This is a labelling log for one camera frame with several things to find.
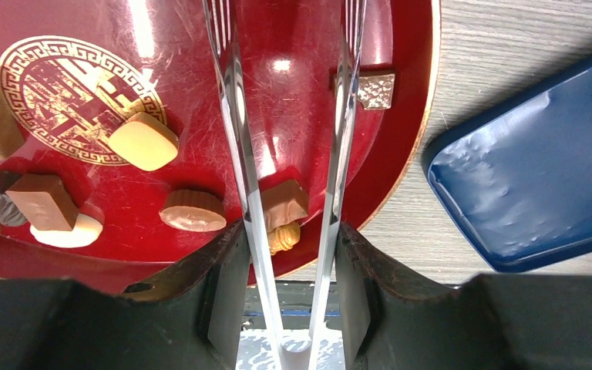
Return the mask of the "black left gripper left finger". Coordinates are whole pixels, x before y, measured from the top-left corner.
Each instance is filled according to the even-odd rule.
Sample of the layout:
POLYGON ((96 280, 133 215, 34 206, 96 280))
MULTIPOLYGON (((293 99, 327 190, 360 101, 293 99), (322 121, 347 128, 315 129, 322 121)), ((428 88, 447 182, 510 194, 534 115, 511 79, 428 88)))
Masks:
POLYGON ((232 369, 249 267, 236 221, 121 294, 0 280, 0 369, 232 369))

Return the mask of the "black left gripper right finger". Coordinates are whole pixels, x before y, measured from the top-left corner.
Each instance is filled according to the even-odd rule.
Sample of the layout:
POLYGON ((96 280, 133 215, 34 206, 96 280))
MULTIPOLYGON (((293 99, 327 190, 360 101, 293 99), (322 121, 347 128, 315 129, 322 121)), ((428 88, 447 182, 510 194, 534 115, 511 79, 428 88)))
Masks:
POLYGON ((592 369, 592 276, 479 274, 451 288, 349 224, 335 263, 349 369, 592 369))

